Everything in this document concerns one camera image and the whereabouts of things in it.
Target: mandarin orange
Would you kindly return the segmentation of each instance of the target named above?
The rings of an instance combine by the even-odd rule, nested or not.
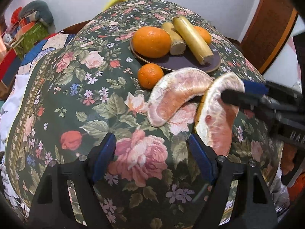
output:
[[[170,35],[158,27],[141,27],[132,37],[133,49],[148,58],[161,58],[170,51]]]
[[[152,89],[163,76],[160,66],[151,63],[143,65],[138,72],[139,83],[146,89]]]
[[[201,35],[204,41],[209,45],[212,42],[212,37],[209,34],[208,30],[204,29],[203,27],[194,26],[197,32]]]

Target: peeled pomelo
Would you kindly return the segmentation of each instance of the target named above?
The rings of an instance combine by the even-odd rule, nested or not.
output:
[[[165,75],[150,94],[147,113],[149,123],[154,127],[164,125],[185,102],[203,95],[211,83],[208,74],[192,67]]]
[[[217,78],[204,94],[197,110],[195,132],[217,155],[227,156],[232,142],[232,126],[239,107],[225,104],[220,98],[225,89],[245,91],[244,83],[233,72]]]

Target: plate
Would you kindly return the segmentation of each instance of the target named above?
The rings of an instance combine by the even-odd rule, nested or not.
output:
[[[188,47],[186,47],[186,49],[182,55],[173,56],[168,53],[162,58],[151,59],[151,58],[147,58],[147,57],[144,57],[144,56],[138,54],[132,47],[132,40],[130,40],[129,46],[130,46],[131,52],[135,55],[135,57],[137,59],[140,59],[145,63],[157,64],[162,69],[165,69],[167,71],[174,71],[174,70],[178,70],[178,69],[181,69],[184,67],[193,67],[193,68],[198,68],[200,70],[203,70],[206,73],[209,73],[209,72],[217,70],[219,68],[220,62],[221,62],[219,52],[217,51],[215,46],[213,46],[213,44],[209,44],[209,47],[211,48],[212,52],[214,53],[213,60],[211,63],[206,63],[204,65],[200,65],[198,63],[197,59],[195,58],[195,56],[193,55],[193,53],[191,52],[191,50]]]

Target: stuffed toy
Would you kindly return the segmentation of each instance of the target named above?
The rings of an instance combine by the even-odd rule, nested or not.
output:
[[[18,18],[29,17],[30,22],[40,21],[44,26],[51,27],[54,19],[48,5],[44,1],[32,1],[19,12]]]

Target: floral tablecloth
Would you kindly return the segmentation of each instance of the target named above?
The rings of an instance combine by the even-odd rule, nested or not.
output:
[[[193,225],[212,189],[186,144],[198,104],[185,104],[180,116],[174,115],[162,127],[150,126],[146,118],[150,93],[139,86],[141,63],[129,49],[138,28],[160,26],[178,14],[210,32],[222,58],[210,76],[233,71],[242,79],[263,81],[234,45],[189,9],[161,0],[129,0],[111,7],[33,70],[6,151],[10,181],[25,204],[30,206],[51,160],[71,162],[112,132],[117,139],[115,159],[95,188],[114,228]],[[270,186],[281,152],[282,144],[268,138],[263,122],[249,111],[238,113],[231,161],[260,162]],[[236,185],[232,183],[223,221],[230,216]],[[83,223],[73,183],[69,193],[75,217]]]

